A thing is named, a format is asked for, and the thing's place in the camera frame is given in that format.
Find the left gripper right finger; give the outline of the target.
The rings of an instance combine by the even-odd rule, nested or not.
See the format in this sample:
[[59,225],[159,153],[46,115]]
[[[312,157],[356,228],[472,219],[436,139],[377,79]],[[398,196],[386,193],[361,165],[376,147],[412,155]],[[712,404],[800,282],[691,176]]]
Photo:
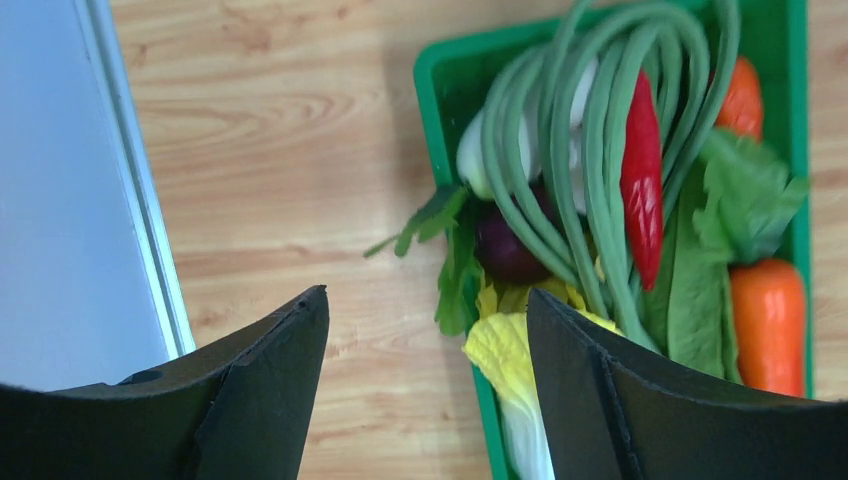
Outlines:
[[847,406],[675,363],[544,290],[528,338],[559,479],[843,479]]

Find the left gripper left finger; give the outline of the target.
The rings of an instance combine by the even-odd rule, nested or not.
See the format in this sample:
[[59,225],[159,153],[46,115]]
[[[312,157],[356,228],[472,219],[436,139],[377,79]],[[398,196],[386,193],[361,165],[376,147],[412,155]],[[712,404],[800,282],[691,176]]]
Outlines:
[[124,381],[1,390],[5,479],[294,479],[329,330],[315,285]]

